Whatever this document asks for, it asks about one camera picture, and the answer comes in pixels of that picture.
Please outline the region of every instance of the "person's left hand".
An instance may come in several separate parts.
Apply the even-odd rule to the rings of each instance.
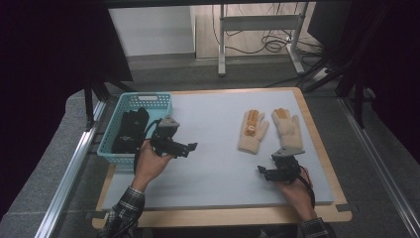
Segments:
[[[158,156],[149,140],[145,140],[140,148],[140,157],[137,162],[136,175],[132,188],[145,191],[149,182],[160,175],[173,155]]]

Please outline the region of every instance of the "person's arm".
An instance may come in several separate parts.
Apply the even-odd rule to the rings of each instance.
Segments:
[[[150,141],[145,141],[141,147],[135,177],[120,201],[112,207],[104,228],[97,237],[133,237],[137,220],[145,207],[145,191],[172,159],[172,155],[158,156]]]
[[[300,175],[311,184],[308,171],[302,169]],[[303,237],[330,238],[335,237],[334,232],[327,227],[322,218],[318,218],[311,204],[311,197],[307,187],[299,179],[293,183],[276,181],[275,185],[280,189],[287,202],[295,209],[299,219],[299,226]]]

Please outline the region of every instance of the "gray carpet floor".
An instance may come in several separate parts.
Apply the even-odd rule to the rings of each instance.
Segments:
[[[219,77],[214,61],[171,63],[158,61],[148,68],[132,66],[139,91],[175,91],[222,88],[266,87],[295,77],[289,59],[228,60],[227,75]],[[275,86],[293,86],[295,79]],[[353,211],[349,222],[333,223],[338,237],[411,237],[397,209],[381,183],[361,141],[334,94],[332,81],[312,93],[304,94],[316,127]],[[123,91],[108,85],[118,96]],[[100,121],[94,143],[54,229],[52,237],[94,237],[96,230],[86,214],[93,211],[105,179],[108,162],[96,156],[101,132],[106,128],[112,108]],[[364,108],[366,131],[390,173],[418,214],[420,211],[420,167],[389,130],[380,122],[368,103]],[[37,169],[0,223],[0,237],[34,237],[51,203],[69,160],[85,126],[84,97],[80,91],[67,100],[66,114]],[[256,237],[258,226],[156,229],[154,237]]]

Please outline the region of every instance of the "black item in basket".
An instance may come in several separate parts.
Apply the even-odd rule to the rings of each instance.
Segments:
[[[112,153],[136,154],[136,150],[142,146],[141,142],[145,140],[149,118],[149,112],[144,107],[139,108],[137,112],[124,112],[120,131],[112,145]]]

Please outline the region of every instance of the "white desk frame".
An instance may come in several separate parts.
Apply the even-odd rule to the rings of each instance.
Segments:
[[[296,53],[296,44],[302,31],[308,4],[308,2],[304,3],[298,15],[232,17],[225,17],[225,7],[223,4],[220,5],[219,76],[226,75],[225,32],[265,30],[294,30],[293,38],[286,48],[297,74],[303,74],[304,69]]]

